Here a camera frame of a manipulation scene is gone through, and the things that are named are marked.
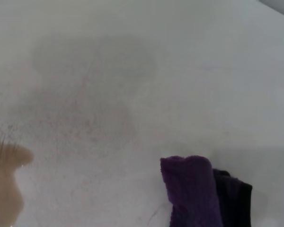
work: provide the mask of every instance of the purple sock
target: purple sock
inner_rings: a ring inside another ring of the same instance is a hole
[[[170,227],[223,226],[213,169],[206,158],[162,158],[161,172],[173,204]]]

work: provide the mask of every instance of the white surface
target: white surface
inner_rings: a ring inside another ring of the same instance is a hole
[[[167,226],[159,158],[192,154],[254,186],[254,227],[284,227],[284,16],[0,0],[0,131],[35,154],[17,227]]]

